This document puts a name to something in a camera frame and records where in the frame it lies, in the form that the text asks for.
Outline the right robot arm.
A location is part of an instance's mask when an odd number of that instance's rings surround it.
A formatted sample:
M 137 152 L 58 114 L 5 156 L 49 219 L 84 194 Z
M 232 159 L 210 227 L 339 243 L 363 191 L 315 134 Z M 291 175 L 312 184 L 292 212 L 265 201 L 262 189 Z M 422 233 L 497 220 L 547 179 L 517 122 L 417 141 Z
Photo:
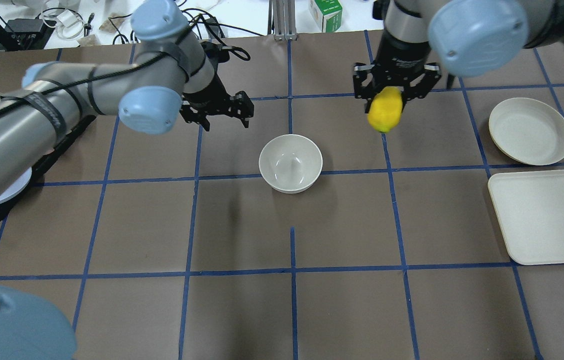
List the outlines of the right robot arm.
M 352 68 L 353 93 L 369 106 L 386 87 L 403 103 L 428 95 L 448 72 L 484 75 L 520 50 L 564 45 L 564 0 L 376 0 L 384 29 L 370 64 Z

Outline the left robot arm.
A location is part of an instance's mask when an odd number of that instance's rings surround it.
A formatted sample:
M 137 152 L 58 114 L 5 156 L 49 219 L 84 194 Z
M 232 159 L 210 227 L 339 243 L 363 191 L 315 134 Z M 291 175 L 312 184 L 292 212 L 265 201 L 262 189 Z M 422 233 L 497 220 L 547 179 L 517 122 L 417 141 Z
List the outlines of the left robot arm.
M 208 131 L 208 116 L 245 127 L 254 105 L 229 95 L 217 62 L 172 0 L 147 0 L 131 16 L 140 39 L 133 64 L 52 61 L 31 66 L 20 89 L 0 95 L 0 195 L 88 116 L 116 116 L 129 129 L 169 132 L 182 116 Z M 0 360 L 71 360 L 68 318 L 42 297 L 0 285 Z

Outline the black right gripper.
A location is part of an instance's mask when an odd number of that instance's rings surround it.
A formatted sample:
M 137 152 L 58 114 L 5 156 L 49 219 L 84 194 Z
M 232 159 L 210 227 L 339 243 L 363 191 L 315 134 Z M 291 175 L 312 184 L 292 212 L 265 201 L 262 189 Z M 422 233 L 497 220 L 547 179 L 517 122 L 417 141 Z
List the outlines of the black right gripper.
M 426 98 L 442 77 L 439 63 L 427 63 L 431 47 L 427 41 L 405 42 L 382 35 L 371 64 L 352 66 L 353 93 L 372 101 L 385 87 L 403 87 L 403 102 Z

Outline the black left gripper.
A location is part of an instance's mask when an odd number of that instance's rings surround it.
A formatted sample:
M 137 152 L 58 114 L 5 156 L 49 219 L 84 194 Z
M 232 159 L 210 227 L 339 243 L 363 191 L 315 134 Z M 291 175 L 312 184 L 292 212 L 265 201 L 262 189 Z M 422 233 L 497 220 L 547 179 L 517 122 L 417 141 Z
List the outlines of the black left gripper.
M 245 91 L 229 95 L 218 75 L 214 75 L 203 89 L 184 89 L 183 98 L 186 103 L 180 107 L 180 116 L 186 123 L 196 124 L 205 132 L 211 130 L 207 116 L 232 117 L 248 129 L 255 113 L 250 96 Z

